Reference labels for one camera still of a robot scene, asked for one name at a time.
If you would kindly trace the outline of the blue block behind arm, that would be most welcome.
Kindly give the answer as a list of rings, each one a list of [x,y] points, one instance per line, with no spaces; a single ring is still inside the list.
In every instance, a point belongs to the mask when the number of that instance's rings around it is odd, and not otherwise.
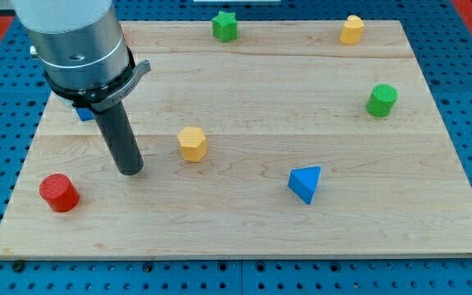
[[[75,109],[75,111],[81,121],[89,121],[94,119],[93,113],[87,108],[78,107]]]

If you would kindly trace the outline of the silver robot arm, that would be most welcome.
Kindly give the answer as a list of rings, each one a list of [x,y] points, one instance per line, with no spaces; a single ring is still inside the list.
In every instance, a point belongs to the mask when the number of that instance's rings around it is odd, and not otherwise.
[[[58,96],[95,113],[120,103],[151,70],[134,61],[112,0],[12,0]]]

